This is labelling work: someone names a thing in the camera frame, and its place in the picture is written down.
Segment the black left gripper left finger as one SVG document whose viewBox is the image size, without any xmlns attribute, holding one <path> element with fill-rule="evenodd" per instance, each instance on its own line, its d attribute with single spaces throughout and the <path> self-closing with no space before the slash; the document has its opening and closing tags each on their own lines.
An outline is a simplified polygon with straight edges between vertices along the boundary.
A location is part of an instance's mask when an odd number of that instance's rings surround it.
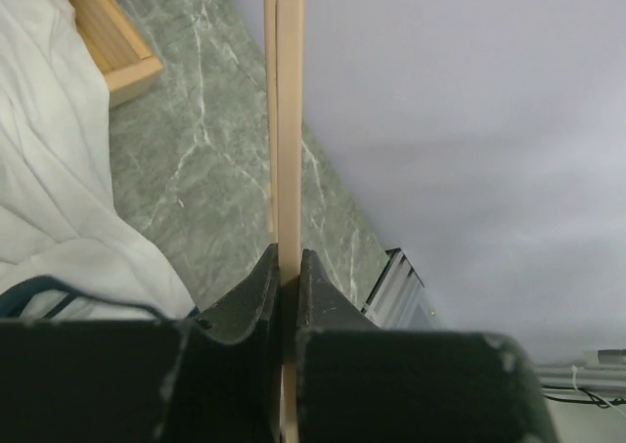
<svg viewBox="0 0 626 443">
<path fill-rule="evenodd" d="M 49 276 L 1 296 L 5 442 L 276 442 L 281 363 L 278 250 L 203 312 L 170 320 L 28 319 Z"/>
</svg>

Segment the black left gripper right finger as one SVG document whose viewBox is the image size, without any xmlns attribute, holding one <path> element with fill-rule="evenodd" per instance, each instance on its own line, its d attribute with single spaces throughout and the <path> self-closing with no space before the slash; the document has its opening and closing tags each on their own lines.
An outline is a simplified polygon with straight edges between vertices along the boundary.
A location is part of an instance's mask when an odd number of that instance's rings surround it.
<svg viewBox="0 0 626 443">
<path fill-rule="evenodd" d="M 305 250 L 295 350 L 303 442 L 554 442 L 529 359 L 490 332 L 375 326 Z"/>
</svg>

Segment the white navy trimmed tank top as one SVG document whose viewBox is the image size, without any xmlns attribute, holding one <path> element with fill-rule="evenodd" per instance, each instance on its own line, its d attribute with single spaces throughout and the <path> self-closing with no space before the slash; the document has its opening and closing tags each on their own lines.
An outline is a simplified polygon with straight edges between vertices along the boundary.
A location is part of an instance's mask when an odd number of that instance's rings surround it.
<svg viewBox="0 0 626 443">
<path fill-rule="evenodd" d="M 68 0 L 1 0 L 1 314 L 187 318 L 165 256 L 116 213 L 109 91 Z"/>
</svg>

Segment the beige wooden hanger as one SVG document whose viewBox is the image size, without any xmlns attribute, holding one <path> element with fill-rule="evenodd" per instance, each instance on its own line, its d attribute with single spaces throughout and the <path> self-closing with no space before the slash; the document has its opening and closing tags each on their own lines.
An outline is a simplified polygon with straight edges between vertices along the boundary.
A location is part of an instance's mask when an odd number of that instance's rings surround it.
<svg viewBox="0 0 626 443">
<path fill-rule="evenodd" d="M 282 431 L 297 442 L 295 318 L 301 262 L 304 0 L 264 0 L 271 200 L 278 245 L 284 359 Z"/>
</svg>

